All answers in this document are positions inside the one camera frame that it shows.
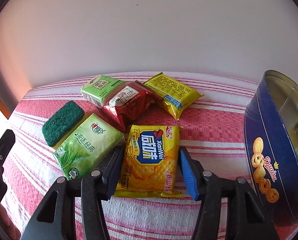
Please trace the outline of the person's left hand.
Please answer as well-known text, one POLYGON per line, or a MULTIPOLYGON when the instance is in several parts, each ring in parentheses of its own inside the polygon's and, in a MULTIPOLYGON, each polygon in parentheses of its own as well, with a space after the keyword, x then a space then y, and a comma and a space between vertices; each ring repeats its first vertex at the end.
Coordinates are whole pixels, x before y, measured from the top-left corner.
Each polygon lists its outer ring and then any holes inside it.
POLYGON ((6 212, 6 209, 0 204, 0 217, 3 223, 6 226, 5 232, 12 240, 20 240, 21 233, 19 229, 14 225, 9 215, 6 212))

